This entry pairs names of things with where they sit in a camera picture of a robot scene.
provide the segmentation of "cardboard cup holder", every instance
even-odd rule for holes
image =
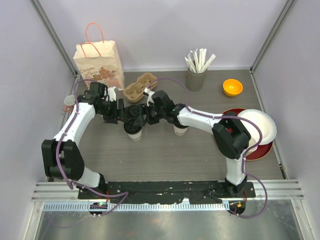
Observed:
[[[156,80],[157,77],[154,76],[150,72],[146,72],[138,79],[135,83],[131,83],[129,86],[127,86],[123,94],[126,99],[128,99],[131,103],[137,103],[144,97],[144,90],[146,87],[148,87],[154,80]],[[150,86],[150,90],[154,89],[158,85],[158,82],[156,81],[152,86]]]

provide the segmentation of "black mounting plate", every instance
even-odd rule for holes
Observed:
[[[243,193],[237,196],[226,193],[225,186],[221,181],[110,181],[107,191],[110,195],[129,192],[125,204],[179,204],[184,198],[188,198],[190,204],[217,204],[222,203],[222,199],[243,198]],[[246,182],[244,189],[247,198],[256,197],[252,182]],[[78,198],[88,199],[88,195],[79,191]],[[110,201],[116,204],[120,200],[121,197],[117,197]]]

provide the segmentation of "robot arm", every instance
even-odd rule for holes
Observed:
[[[241,158],[248,147],[251,138],[249,132],[237,119],[214,119],[222,114],[197,111],[200,116],[190,112],[184,104],[174,104],[168,95],[160,90],[157,92],[145,90],[148,94],[147,104],[133,105],[124,108],[123,99],[116,100],[115,88],[108,88],[98,82],[92,82],[87,94],[78,96],[79,109],[72,112],[65,126],[52,139],[42,143],[42,156],[45,174],[50,178],[62,179],[56,161],[58,140],[67,131],[59,151],[59,159],[68,179],[93,188],[101,193],[106,192],[104,176],[85,167],[78,145],[87,125],[96,114],[101,114],[105,123],[117,124],[124,122],[126,126],[141,128],[145,124],[153,125],[166,119],[168,123],[178,127],[195,127],[214,135],[221,153],[226,156],[227,174],[226,186],[235,195],[242,191],[247,177],[242,173]],[[69,123],[76,116],[70,129]]]

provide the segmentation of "paper bag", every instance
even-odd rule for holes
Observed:
[[[97,25],[102,35],[102,41],[90,42],[88,39],[88,27]],[[104,40],[103,32],[98,24],[92,22],[85,30],[86,43],[77,44],[73,60],[83,79],[93,79],[119,90],[125,88],[125,76],[115,41]]]

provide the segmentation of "orange bag handle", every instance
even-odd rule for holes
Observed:
[[[84,51],[84,48],[82,47],[83,44],[91,44],[91,45],[95,48],[95,50],[98,52],[98,54],[100,55],[100,57],[101,57],[101,54],[100,54],[100,52],[98,51],[98,49],[96,48],[96,46],[93,45],[91,42],[86,42],[86,43],[81,43],[81,44],[80,44],[81,49],[82,49],[82,52],[84,53],[84,57],[85,57],[85,58],[87,57],[87,55],[86,55],[86,53],[85,53],[85,51]]]
[[[95,23],[95,22],[91,22],[91,23],[88,24],[88,26],[86,26],[85,36],[86,36],[86,39],[87,39],[88,43],[90,43],[90,40],[89,40],[89,37],[88,37],[88,28],[89,28],[91,25],[97,25],[97,27],[98,27],[99,30],[100,30],[101,36],[102,36],[102,42],[104,43],[104,42],[105,42],[104,33],[102,32],[101,27],[100,27],[97,23]]]

